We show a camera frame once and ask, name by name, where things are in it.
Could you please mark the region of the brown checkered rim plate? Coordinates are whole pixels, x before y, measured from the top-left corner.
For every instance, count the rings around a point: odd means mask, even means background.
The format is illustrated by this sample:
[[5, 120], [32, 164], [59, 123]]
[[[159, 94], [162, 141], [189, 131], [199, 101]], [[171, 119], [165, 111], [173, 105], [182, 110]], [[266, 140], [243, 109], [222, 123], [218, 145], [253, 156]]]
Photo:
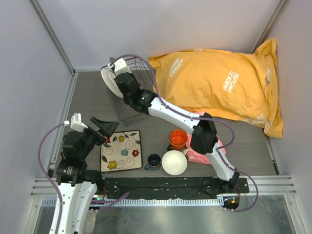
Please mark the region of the brown checkered rim plate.
[[122, 92], [119, 90], [114, 78], [116, 78], [115, 74], [111, 72], [108, 69], [102, 68], [101, 71], [101, 77], [104, 81], [104, 83], [107, 85], [107, 87], [110, 89], [110, 91], [113, 92], [117, 97], [123, 98]]

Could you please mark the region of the square floral plate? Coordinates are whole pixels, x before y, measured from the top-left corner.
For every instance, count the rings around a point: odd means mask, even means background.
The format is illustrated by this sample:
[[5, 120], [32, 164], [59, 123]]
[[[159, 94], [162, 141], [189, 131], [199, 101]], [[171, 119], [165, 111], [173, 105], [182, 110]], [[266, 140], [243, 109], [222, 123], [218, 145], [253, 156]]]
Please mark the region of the square floral plate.
[[100, 171], [110, 173], [142, 168], [140, 131], [115, 132], [101, 146]]

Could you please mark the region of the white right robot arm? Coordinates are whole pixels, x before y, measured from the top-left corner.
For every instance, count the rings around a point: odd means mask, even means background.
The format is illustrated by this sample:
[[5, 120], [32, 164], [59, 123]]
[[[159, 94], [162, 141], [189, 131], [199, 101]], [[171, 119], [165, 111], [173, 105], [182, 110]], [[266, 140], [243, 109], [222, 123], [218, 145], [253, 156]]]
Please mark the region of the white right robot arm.
[[217, 137], [214, 119], [187, 112], [159, 98], [156, 93], [140, 88], [133, 74], [120, 72], [114, 78], [125, 104], [139, 113], [161, 118], [191, 135], [191, 149], [204, 155], [216, 171], [223, 191], [230, 193], [238, 186], [239, 172], [227, 160]]

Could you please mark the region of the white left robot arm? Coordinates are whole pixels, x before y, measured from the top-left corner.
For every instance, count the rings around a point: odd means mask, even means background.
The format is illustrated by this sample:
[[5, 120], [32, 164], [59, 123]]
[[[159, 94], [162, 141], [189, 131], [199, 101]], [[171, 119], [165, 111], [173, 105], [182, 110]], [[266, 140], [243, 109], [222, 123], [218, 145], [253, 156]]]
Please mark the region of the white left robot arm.
[[101, 171], [89, 170], [86, 158], [95, 146], [111, 137], [119, 122], [102, 121], [92, 117], [96, 131], [81, 121], [75, 113], [69, 121], [71, 131], [63, 136], [62, 159], [56, 169], [53, 185], [58, 189], [51, 234], [80, 234], [94, 195], [103, 191]]

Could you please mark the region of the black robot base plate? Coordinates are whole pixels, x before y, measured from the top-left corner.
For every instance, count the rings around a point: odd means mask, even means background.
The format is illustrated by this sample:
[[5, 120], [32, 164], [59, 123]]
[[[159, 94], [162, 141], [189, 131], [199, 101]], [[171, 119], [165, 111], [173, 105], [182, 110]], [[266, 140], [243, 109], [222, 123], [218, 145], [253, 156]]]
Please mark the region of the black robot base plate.
[[239, 178], [234, 188], [212, 176], [195, 177], [107, 177], [99, 195], [118, 199], [126, 192], [128, 199], [211, 199], [219, 194], [247, 194], [247, 180]]

